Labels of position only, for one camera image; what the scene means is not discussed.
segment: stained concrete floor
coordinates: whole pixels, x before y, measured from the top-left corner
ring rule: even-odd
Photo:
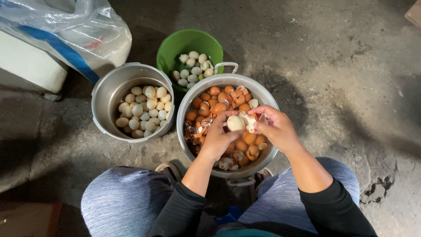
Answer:
[[[421,29],[404,18],[414,2],[110,1],[133,36],[128,62],[155,66],[161,41],[177,30],[216,37],[224,61],[272,93],[312,154],[357,174],[360,209],[386,237],[421,233]],[[108,168],[170,161],[185,172],[190,164],[176,127],[141,144],[102,134],[92,121],[92,88],[71,71],[60,102],[0,93],[0,191],[11,189],[2,196],[65,203],[58,236],[88,236],[80,199]],[[287,166],[278,153],[269,168]],[[218,179],[211,186],[233,192],[230,203],[245,195]]]

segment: black sleeve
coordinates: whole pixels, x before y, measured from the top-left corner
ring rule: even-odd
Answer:
[[[205,205],[204,197],[177,183],[148,236],[195,236]]]
[[[377,236],[349,192],[335,178],[332,185],[323,191],[299,191],[301,202],[319,235]]]

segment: green bucket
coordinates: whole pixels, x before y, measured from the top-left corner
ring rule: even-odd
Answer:
[[[181,54],[189,54],[191,51],[206,54],[214,67],[217,63],[222,62],[224,55],[221,44],[209,33],[196,29],[179,30],[162,41],[157,54],[157,68],[167,74],[171,80],[171,73],[174,70],[181,72],[181,70],[187,69],[191,74],[192,69],[179,60]],[[218,67],[215,74],[223,72],[224,67]],[[175,90],[189,91],[189,89],[179,86],[176,81],[172,80],[172,82]]]

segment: person's right hand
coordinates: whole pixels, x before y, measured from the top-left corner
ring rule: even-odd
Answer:
[[[247,114],[254,113],[258,115],[265,113],[269,122],[269,125],[256,122],[254,124],[256,131],[254,133],[265,135],[279,151],[285,154],[302,148],[291,120],[286,114],[268,105],[259,106],[247,112]]]

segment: gray leggings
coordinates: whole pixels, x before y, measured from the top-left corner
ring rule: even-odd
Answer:
[[[333,177],[343,183],[358,205],[360,189],[352,170],[331,158],[317,159]],[[89,184],[82,197],[82,215],[89,232],[93,237],[147,236],[170,198],[173,186],[174,180],[164,172],[135,167],[115,167],[105,171]],[[291,167],[263,181],[258,200],[238,221],[238,225],[265,222],[286,224],[317,233],[301,203]],[[216,223],[207,214],[202,215],[200,222],[199,231],[215,233]]]

